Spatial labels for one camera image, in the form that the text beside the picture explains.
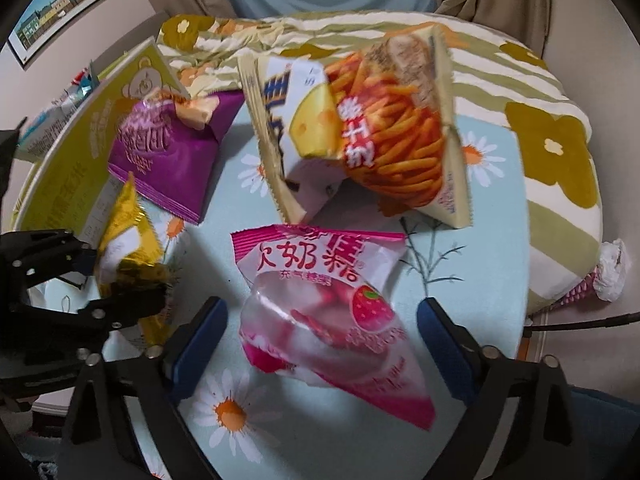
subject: strawberry snack bag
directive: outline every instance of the strawberry snack bag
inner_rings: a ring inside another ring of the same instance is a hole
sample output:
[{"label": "strawberry snack bag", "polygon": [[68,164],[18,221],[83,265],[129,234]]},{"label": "strawberry snack bag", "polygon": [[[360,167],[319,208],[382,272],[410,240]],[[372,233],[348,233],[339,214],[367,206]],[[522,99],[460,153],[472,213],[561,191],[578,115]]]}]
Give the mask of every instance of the strawberry snack bag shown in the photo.
[{"label": "strawberry snack bag", "polygon": [[249,362],[334,386],[428,430],[435,410],[382,289],[404,235],[272,225],[232,234],[251,286],[240,314]]}]

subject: snack bag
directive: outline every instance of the snack bag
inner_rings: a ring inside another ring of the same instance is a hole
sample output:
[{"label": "snack bag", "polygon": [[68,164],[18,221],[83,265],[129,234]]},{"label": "snack bag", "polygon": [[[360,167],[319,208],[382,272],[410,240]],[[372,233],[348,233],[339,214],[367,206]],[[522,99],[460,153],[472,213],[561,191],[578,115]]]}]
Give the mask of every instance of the snack bag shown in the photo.
[{"label": "snack bag", "polygon": [[25,127],[15,156],[28,162],[42,161],[72,115],[97,86],[98,81],[89,70],[79,73],[71,86]]},{"label": "snack bag", "polygon": [[140,195],[199,223],[220,142],[242,102],[241,92],[188,100],[156,89],[119,125],[110,173],[124,182],[133,172]]},{"label": "snack bag", "polygon": [[334,386],[428,430],[424,377],[379,293],[404,235],[273,225],[232,235],[251,285],[240,314],[250,363],[311,385]]},{"label": "snack bag", "polygon": [[452,64],[439,27],[386,38],[327,67],[261,56],[241,57],[239,69],[285,221],[308,220],[297,214],[309,212],[307,189],[325,181],[299,168],[319,158],[452,227],[470,224]]},{"label": "snack bag", "polygon": [[[163,251],[145,212],[138,204],[133,175],[125,183],[111,210],[98,246],[95,278],[102,298],[114,288],[122,290],[149,283],[167,283],[167,268],[158,263]],[[164,312],[138,322],[148,346],[161,345],[170,335]]]}]

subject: yellow flower pattern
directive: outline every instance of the yellow flower pattern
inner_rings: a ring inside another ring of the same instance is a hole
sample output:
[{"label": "yellow flower pattern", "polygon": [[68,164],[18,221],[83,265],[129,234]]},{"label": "yellow flower pattern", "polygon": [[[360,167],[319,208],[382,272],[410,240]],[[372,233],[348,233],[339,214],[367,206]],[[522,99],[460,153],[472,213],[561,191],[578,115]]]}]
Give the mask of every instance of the yellow flower pattern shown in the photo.
[{"label": "yellow flower pattern", "polygon": [[524,174],[548,186],[559,184],[575,205],[598,201],[584,125],[572,116],[553,117],[531,106],[509,102],[505,113],[518,136]]},{"label": "yellow flower pattern", "polygon": [[193,52],[201,30],[209,30],[216,19],[211,16],[178,14],[162,24],[162,42],[183,52]]},{"label": "yellow flower pattern", "polygon": [[305,57],[308,59],[322,59],[338,52],[338,48],[321,48],[311,43],[303,43],[295,48],[286,48],[280,55],[283,57]]},{"label": "yellow flower pattern", "polygon": [[519,44],[510,43],[509,41],[507,41],[507,43],[500,46],[500,50],[508,56],[513,57],[513,59],[515,59],[516,61],[522,61],[524,63],[529,63],[530,65],[539,66],[541,68],[544,68],[545,70],[548,70],[546,63],[542,59],[536,56],[528,48],[525,48]]}]

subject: round table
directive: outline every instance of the round table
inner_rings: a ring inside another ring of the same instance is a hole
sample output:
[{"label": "round table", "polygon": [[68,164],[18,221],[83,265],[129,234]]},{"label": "round table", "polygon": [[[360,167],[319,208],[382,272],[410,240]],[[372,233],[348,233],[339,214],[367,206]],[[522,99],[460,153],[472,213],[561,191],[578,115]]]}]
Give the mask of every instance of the round table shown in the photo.
[{"label": "round table", "polygon": [[[263,374],[244,357],[239,311],[249,289],[234,264],[230,233],[280,219],[262,181],[248,112],[240,110],[212,172],[207,215],[183,235],[175,288],[176,324],[189,320],[209,296],[228,304],[225,335],[195,396],[180,405],[188,428],[223,479],[422,478],[464,410],[450,396],[418,334],[415,311],[425,296],[436,297],[453,322],[467,327],[481,345],[515,356],[526,314],[529,261],[518,144],[500,126],[462,116],[457,122],[463,136],[484,137],[483,142],[496,145],[495,155],[504,158],[504,176],[493,178],[489,186],[469,175],[472,227],[453,230],[415,212],[393,215],[381,210],[373,193],[352,183],[345,183],[314,221],[328,228],[407,234],[407,253],[383,293],[404,322],[436,407],[435,424],[427,432],[340,390]],[[150,215],[153,209],[148,208]],[[68,306],[72,311],[96,295],[91,281],[78,291],[52,280],[45,291],[48,308]],[[104,347],[107,360],[137,354],[115,332]],[[242,413],[241,423],[234,426],[223,416],[231,408]],[[149,467],[166,474],[137,402],[131,400],[129,409]]]}]

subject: picture frame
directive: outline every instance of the picture frame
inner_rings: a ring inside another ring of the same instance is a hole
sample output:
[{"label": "picture frame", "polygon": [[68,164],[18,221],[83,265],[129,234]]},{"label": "picture frame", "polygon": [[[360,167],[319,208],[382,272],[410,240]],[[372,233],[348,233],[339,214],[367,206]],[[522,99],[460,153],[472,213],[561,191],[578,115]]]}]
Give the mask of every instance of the picture frame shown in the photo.
[{"label": "picture frame", "polygon": [[9,36],[23,69],[69,23],[100,0],[32,0]]}]

